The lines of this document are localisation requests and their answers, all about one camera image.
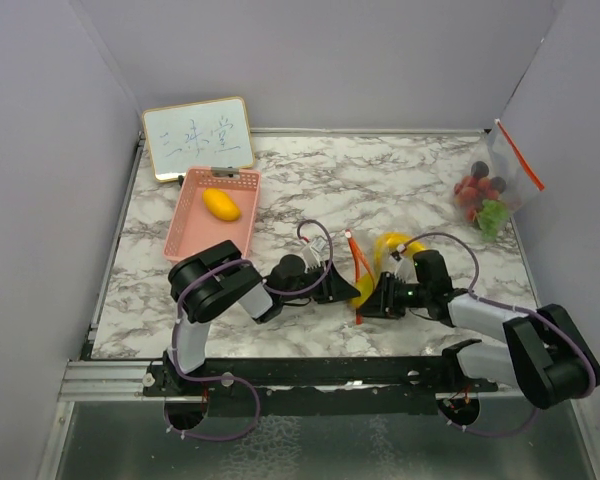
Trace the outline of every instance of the plastic bag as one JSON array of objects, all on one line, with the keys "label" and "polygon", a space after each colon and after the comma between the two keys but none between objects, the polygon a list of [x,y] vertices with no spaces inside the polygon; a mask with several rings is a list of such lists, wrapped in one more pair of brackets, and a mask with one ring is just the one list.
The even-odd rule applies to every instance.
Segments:
[{"label": "plastic bag", "polygon": [[495,124],[453,187],[458,211],[489,241],[496,239],[513,212],[544,190],[500,120]]}]

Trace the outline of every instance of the green vegetable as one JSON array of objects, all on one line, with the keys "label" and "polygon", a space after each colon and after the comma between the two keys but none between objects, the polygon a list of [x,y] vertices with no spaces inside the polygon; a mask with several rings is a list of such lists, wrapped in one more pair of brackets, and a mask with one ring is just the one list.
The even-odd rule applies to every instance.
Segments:
[{"label": "green vegetable", "polygon": [[493,242],[498,232],[509,219],[509,210],[506,205],[498,200],[482,201],[482,210],[477,214],[478,225],[482,230],[482,237]]}]

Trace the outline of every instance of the metal frame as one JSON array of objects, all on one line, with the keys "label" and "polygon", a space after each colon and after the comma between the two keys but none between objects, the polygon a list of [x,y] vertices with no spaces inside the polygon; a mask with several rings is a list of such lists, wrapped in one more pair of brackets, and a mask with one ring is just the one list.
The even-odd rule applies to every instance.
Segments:
[{"label": "metal frame", "polygon": [[[423,134],[466,134],[475,135],[481,134],[481,131],[403,131],[403,130],[382,130],[382,131],[358,131],[358,130],[325,130],[325,129],[252,129],[252,133],[260,135],[324,135],[324,136],[409,136]],[[144,136],[140,132],[138,146],[134,153],[133,165],[130,171],[130,178],[127,184],[127,189],[123,199],[120,215],[116,224],[114,237],[112,240],[111,249],[107,259],[106,269],[103,276],[102,285],[98,295],[97,304],[94,309],[94,314],[90,324],[90,330],[87,335],[87,343],[93,344],[95,340],[95,331],[97,330],[106,291],[109,285],[111,269],[113,267],[115,256],[118,248],[118,242],[126,213],[131,201],[131,193],[135,183],[138,166],[142,151],[144,148]],[[518,248],[522,255],[522,259],[527,271],[527,276],[531,285],[532,292],[538,302],[538,292],[536,285],[531,275],[528,260],[524,251],[524,247],[520,242],[515,220],[512,219],[512,226],[518,243]],[[115,402],[115,401],[149,401],[149,402],[200,402],[201,396],[168,396],[168,397],[144,397],[142,392],[145,385],[143,379],[147,368],[152,362],[147,360],[134,361],[75,361],[69,362],[65,371],[65,376],[62,382],[60,394],[58,397],[58,405],[54,416],[51,431],[47,440],[47,445],[42,457],[40,469],[38,472],[38,480],[49,480],[56,478],[60,468],[64,446],[70,429],[71,418],[74,411],[75,402]],[[441,399],[448,396],[450,393],[436,393],[435,398]],[[521,392],[516,390],[504,390],[498,392],[480,393],[481,398],[487,397],[520,397]],[[578,422],[580,434],[583,439],[586,453],[594,470],[594,474],[600,480],[600,438],[592,428],[593,412],[587,400],[571,402],[574,409],[575,417]]]},{"label": "metal frame", "polygon": [[42,455],[42,463],[36,477],[38,480],[50,480],[58,475],[71,424],[71,416],[73,415],[73,407],[73,402],[58,402],[51,432],[49,432],[49,438],[47,439],[47,446]]},{"label": "metal frame", "polygon": [[[436,415],[436,394],[496,392],[483,379],[467,379],[453,357],[208,358],[199,377],[246,378],[258,392],[261,415],[315,416],[408,413]],[[204,386],[181,379],[165,356],[147,369],[145,397],[204,395],[216,408],[210,416],[249,416],[251,392],[232,380]]]}]

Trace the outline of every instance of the whiteboard frame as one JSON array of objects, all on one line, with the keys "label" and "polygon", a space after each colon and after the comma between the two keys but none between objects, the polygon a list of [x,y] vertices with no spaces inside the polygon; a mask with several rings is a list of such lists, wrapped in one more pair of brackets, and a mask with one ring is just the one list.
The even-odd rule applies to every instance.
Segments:
[{"label": "whiteboard frame", "polygon": [[249,116],[247,115],[247,104],[244,102],[244,98],[242,97],[225,97],[225,98],[217,98],[215,100],[205,100],[203,102],[194,102],[194,103],[183,103],[180,105],[171,105],[169,107],[158,107],[158,108],[150,108],[149,110],[145,110],[144,112],[142,112],[142,129],[144,131],[145,134],[145,141],[147,143],[147,150],[149,151],[149,159],[151,160],[151,168],[153,168],[153,176],[154,178],[160,182],[160,183],[167,183],[167,182],[173,182],[174,180],[178,179],[178,175],[176,175],[175,177],[171,178],[158,178],[158,174],[156,172],[156,164],[153,161],[153,154],[151,153],[151,144],[149,143],[149,135],[147,135],[147,126],[144,123],[144,116],[147,113],[151,113],[151,112],[160,112],[163,110],[171,110],[173,108],[182,108],[182,107],[193,107],[195,105],[204,105],[206,103],[216,103],[216,102],[224,102],[225,100],[240,100],[240,102],[242,103],[242,109],[244,110],[244,120],[247,124],[247,135],[249,135],[249,146],[251,147],[251,163],[247,164],[247,165],[242,165],[240,167],[236,167],[238,169],[240,168],[252,168],[255,163],[256,163],[256,154],[255,151],[253,149],[253,138],[251,137],[251,128],[249,126]]}]

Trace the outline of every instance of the whiteboard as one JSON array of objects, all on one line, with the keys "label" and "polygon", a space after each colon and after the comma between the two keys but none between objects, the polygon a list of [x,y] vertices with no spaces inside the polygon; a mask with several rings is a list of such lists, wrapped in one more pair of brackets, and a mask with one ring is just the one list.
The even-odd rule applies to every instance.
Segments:
[{"label": "whiteboard", "polygon": [[247,168],[255,159],[244,100],[154,108],[142,123],[156,179],[175,180],[190,167]]}]

